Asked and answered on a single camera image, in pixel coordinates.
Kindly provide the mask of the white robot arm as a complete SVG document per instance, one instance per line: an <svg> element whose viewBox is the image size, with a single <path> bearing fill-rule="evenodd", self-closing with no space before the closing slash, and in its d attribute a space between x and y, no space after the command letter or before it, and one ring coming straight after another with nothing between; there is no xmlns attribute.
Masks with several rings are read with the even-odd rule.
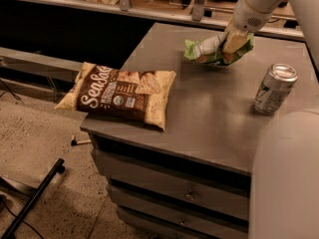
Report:
<svg viewBox="0 0 319 239"><path fill-rule="evenodd" d="M233 25L257 31L249 16L267 22L282 0L239 0ZM313 65L319 67L319 0L288 0L301 27ZM319 239L318 109L272 122L254 154L248 239Z"/></svg>

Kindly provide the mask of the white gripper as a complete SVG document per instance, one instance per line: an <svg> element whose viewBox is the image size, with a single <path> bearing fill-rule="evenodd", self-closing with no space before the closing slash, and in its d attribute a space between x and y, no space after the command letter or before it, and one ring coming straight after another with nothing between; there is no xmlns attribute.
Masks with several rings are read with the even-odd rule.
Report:
<svg viewBox="0 0 319 239"><path fill-rule="evenodd" d="M248 32L259 31L271 18L283 0L238 0L233 11L233 22L225 29L227 37L222 52L233 54L248 41Z"/></svg>

